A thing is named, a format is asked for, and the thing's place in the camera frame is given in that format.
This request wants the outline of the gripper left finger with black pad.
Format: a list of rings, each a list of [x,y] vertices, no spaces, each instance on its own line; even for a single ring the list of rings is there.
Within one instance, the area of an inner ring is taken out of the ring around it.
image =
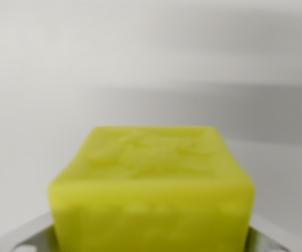
[[[51,213],[32,219],[0,237],[0,251],[59,251]]]

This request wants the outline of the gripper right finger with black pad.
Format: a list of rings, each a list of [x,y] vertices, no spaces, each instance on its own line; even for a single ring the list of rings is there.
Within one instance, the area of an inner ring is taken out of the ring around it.
[[[291,251],[285,241],[285,232],[258,214],[251,217],[246,240],[246,252]]]

